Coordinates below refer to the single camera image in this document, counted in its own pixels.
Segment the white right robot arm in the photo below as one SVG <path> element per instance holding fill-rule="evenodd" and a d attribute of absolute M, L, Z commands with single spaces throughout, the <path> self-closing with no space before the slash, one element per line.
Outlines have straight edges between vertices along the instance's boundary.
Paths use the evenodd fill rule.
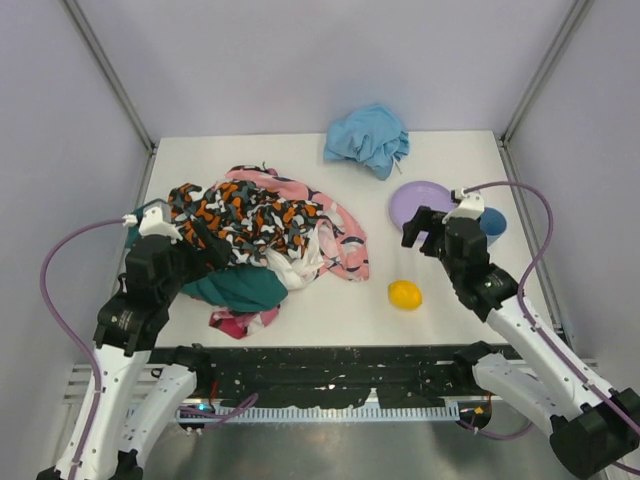
<path fill-rule="evenodd" d="M 478 341 L 454 357 L 459 372 L 496 394 L 549 440 L 572 475 L 588 479 L 639 446 L 639 396 L 615 389 L 587 366 L 534 312 L 518 284 L 491 262 L 477 220 L 420 207 L 403 226 L 403 246 L 442 264 L 460 303 L 499 333 L 531 369 L 521 372 Z"/>

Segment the light blue cloth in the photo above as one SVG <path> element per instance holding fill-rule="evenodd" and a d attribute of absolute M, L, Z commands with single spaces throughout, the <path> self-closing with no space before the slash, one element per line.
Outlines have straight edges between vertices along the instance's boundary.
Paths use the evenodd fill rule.
<path fill-rule="evenodd" d="M 386 106 L 374 104 L 330 124 L 323 158 L 355 162 L 384 181 L 409 152 L 409 133 L 402 121 Z"/>

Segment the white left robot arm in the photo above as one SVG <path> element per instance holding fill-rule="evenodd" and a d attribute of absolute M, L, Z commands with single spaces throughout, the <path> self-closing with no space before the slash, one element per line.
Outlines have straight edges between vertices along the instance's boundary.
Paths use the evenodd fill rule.
<path fill-rule="evenodd" d="M 179 406 L 214 383 L 211 355 L 180 346 L 143 403 L 127 412 L 139 377 L 169 308 L 198 270 L 195 251 L 158 208 L 127 215 L 139 238 L 125 259 L 117 293 L 100 309 L 94 346 L 83 346 L 92 371 L 80 413 L 63 455 L 41 479 L 140 479 L 156 441 Z"/>

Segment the orange black camouflage cloth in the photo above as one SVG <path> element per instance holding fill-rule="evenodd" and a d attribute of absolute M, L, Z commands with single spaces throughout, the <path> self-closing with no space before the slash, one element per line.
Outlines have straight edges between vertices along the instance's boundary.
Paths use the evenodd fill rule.
<path fill-rule="evenodd" d="M 231 266 L 263 267 L 268 249 L 291 259 L 302 258 L 323 218 L 319 204 L 287 200 L 248 180 L 221 181 L 207 190 L 184 184 L 170 191 L 168 204 L 171 222 L 191 245 L 196 218 L 226 240 L 232 248 Z"/>

